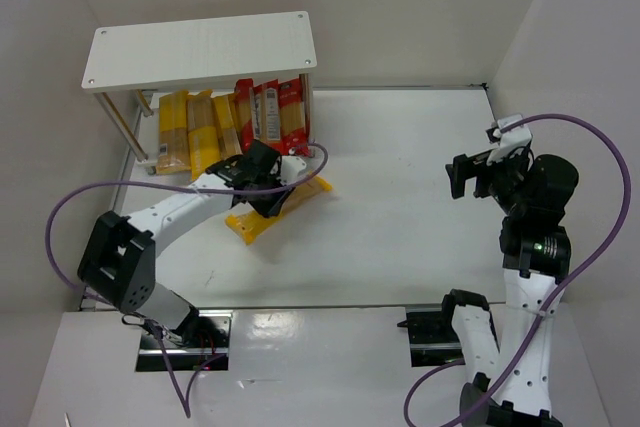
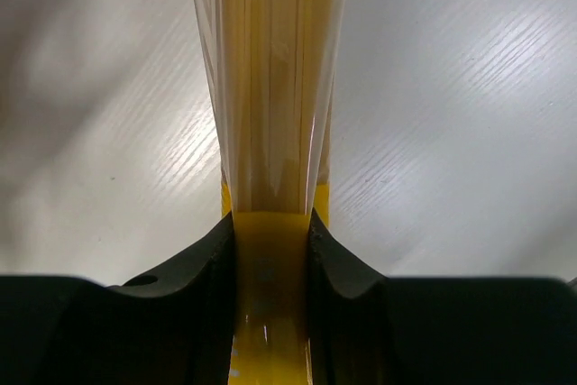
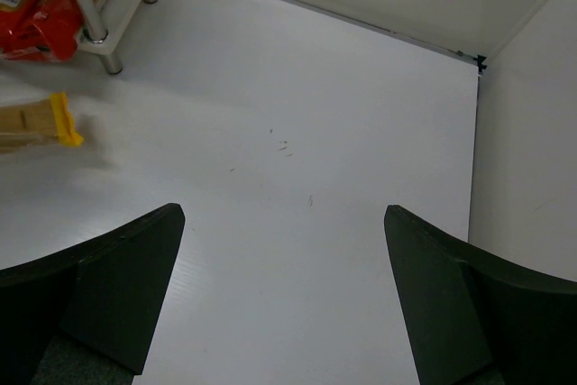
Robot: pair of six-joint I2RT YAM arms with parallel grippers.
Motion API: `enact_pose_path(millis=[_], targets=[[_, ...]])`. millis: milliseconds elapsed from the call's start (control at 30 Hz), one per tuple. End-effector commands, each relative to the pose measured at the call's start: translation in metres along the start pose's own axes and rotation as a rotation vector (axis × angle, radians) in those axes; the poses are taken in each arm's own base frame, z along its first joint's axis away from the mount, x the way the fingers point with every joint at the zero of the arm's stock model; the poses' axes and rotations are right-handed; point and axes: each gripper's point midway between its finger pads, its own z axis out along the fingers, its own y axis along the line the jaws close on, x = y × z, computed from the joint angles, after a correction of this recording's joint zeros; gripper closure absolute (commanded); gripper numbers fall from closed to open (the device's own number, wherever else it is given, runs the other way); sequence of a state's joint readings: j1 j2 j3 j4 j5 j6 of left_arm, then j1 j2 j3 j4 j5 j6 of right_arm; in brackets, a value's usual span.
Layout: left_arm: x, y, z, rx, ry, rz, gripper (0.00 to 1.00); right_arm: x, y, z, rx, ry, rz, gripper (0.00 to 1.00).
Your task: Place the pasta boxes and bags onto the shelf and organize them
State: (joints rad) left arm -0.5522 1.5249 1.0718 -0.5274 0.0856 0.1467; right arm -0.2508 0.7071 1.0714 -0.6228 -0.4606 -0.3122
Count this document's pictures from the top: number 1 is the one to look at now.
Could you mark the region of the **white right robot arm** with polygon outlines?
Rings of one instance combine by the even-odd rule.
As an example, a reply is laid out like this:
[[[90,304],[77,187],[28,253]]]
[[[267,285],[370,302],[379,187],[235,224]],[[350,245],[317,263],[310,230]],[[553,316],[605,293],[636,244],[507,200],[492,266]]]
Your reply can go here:
[[[446,166],[453,198],[462,197],[473,179],[475,197],[492,197],[505,213],[499,237],[507,307],[502,332],[495,331],[483,295],[454,289],[443,299],[443,315],[466,363],[462,423],[558,426],[549,366],[559,301],[543,304],[569,273],[571,243],[560,222],[579,174],[561,157],[531,158],[525,148],[496,163],[488,158],[459,155]]]

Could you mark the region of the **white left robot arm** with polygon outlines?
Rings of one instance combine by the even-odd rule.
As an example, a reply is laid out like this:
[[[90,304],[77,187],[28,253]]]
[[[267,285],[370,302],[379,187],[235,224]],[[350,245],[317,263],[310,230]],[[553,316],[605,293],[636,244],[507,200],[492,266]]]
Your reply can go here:
[[[126,216],[101,215],[79,277],[121,313],[147,319],[188,344],[199,328],[199,311],[157,281],[157,258],[181,236],[239,203],[264,218],[278,215],[306,169],[302,158],[253,141],[246,153],[206,168],[184,192]]]

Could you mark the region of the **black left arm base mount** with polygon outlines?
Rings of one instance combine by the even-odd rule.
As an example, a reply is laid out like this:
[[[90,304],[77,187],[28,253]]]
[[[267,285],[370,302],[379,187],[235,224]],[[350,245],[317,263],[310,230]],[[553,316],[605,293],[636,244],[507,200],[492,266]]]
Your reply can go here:
[[[206,371],[228,369],[232,326],[232,312],[229,310],[201,310],[195,331],[186,339],[164,327],[157,327],[161,342],[140,316],[123,315],[121,322],[142,330],[135,367],[137,372],[166,370],[160,345],[164,346],[169,363],[177,372],[196,371],[202,364],[206,364]]]

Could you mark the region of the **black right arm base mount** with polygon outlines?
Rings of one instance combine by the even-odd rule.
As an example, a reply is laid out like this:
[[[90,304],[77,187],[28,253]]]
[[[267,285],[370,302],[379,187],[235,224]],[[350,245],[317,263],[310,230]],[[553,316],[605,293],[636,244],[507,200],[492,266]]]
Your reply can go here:
[[[459,339],[445,323],[440,306],[407,307],[397,327],[407,333],[413,368],[437,367],[462,358]]]

